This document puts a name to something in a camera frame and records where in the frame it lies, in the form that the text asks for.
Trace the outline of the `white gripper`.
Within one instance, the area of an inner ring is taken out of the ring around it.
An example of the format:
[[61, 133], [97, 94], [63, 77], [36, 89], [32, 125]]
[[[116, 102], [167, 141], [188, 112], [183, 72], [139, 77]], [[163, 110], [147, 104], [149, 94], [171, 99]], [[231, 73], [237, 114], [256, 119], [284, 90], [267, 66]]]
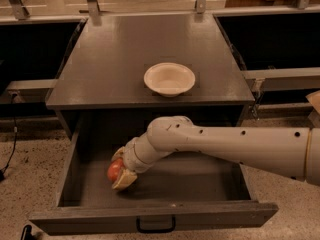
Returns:
[[150, 166], [142, 162], [136, 155], [135, 144], [137, 137], [130, 140], [125, 146], [120, 147], [112, 156], [111, 161], [123, 159], [127, 169], [121, 169], [112, 189], [122, 191], [131, 186], [137, 179], [137, 174], [146, 172]]

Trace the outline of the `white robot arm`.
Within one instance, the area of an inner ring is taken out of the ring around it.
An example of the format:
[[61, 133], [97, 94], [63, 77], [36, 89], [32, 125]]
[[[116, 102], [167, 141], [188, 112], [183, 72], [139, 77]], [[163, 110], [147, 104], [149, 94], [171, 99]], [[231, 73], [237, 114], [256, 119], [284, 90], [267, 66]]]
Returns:
[[320, 185], [320, 129], [196, 126], [184, 116], [159, 117], [119, 148], [107, 177], [115, 190], [174, 152], [198, 152]]

